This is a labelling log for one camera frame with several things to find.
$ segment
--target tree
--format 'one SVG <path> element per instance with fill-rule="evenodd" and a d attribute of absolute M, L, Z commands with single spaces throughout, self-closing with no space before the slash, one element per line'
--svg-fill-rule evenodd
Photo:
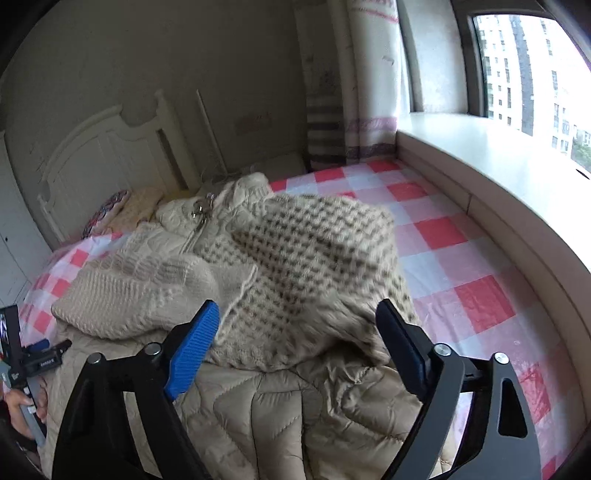
<path fill-rule="evenodd" d="M 591 147 L 582 144 L 576 138 L 573 138 L 573 152 L 570 154 L 570 158 L 587 171 L 591 171 Z"/>

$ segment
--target human hand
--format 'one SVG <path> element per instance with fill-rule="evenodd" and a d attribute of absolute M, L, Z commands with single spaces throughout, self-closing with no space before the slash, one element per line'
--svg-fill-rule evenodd
<path fill-rule="evenodd" d="M 42 422 L 45 422 L 47 417 L 47 391 L 45 380 L 39 378 L 41 388 L 39 390 L 39 398 L 37 398 L 37 416 Z M 10 413 L 10 421 L 12 428 L 28 439 L 34 440 L 35 437 L 29 429 L 25 417 L 21 412 L 21 405 L 31 406 L 33 401 L 27 397 L 22 391 L 13 389 L 4 395 L 4 401 L 8 406 Z"/>

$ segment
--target white wardrobe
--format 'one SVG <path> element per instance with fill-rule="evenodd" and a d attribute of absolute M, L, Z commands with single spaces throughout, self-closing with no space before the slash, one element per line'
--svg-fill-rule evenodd
<path fill-rule="evenodd" d="M 50 254 L 22 199 L 0 132 L 0 306 L 22 303 Z"/>

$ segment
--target metal screw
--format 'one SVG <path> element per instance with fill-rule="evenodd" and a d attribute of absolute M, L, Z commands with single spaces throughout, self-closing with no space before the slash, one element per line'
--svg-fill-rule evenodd
<path fill-rule="evenodd" d="M 86 362 L 90 363 L 91 365 L 96 365 L 102 359 L 103 359 L 102 354 L 99 352 L 96 352 L 96 353 L 90 354 L 90 356 L 86 359 Z"/>
<path fill-rule="evenodd" d="M 495 353 L 495 360 L 502 365 L 506 365 L 509 363 L 509 357 L 506 356 L 503 352 Z"/>
<path fill-rule="evenodd" d="M 445 343 L 438 343 L 433 347 L 433 350 L 435 350 L 435 353 L 441 356 L 450 356 L 452 354 L 452 349 L 450 348 L 449 345 L 446 345 Z"/>
<path fill-rule="evenodd" d="M 161 351 L 162 347 L 159 343 L 149 343 L 144 347 L 144 353 L 150 356 L 158 355 Z"/>

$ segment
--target window frame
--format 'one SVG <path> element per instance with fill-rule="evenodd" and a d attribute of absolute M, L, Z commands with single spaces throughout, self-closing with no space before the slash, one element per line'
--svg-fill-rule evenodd
<path fill-rule="evenodd" d="M 554 0 L 450 0 L 457 19 L 466 70 L 468 113 L 487 117 L 486 77 L 478 42 L 479 15 L 532 15 L 557 21 L 591 69 L 591 44 L 584 31 L 572 22 Z"/>

